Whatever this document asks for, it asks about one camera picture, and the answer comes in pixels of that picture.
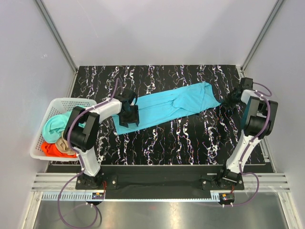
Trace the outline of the bright blue t shirt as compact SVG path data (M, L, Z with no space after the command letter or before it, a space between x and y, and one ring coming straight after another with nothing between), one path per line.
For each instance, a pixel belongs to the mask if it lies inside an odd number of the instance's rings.
M207 82L147 94L138 98L139 124L119 125L119 116L114 115L113 122L118 135L153 127L173 119L195 115L220 105L213 94L212 86Z

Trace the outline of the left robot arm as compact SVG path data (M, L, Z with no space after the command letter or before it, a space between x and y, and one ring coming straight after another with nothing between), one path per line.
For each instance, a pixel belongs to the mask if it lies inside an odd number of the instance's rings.
M79 158L82 174L86 178L96 180L101 169L94 150L100 123L118 115L119 126L138 126L140 120L137 99L134 91L124 89L121 94L113 95L102 103L87 108L73 108L63 137Z

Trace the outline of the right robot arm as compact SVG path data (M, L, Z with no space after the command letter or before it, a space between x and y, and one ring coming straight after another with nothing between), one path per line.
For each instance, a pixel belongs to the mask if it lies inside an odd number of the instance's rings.
M253 149L270 135L275 124L278 102L269 100L270 89L265 94L255 90L256 83L251 78L242 78L240 84L226 98L222 105L233 107L238 103L246 105L241 120L241 135L232 155L223 168L217 173L215 182L218 187L229 189L242 182L244 166Z

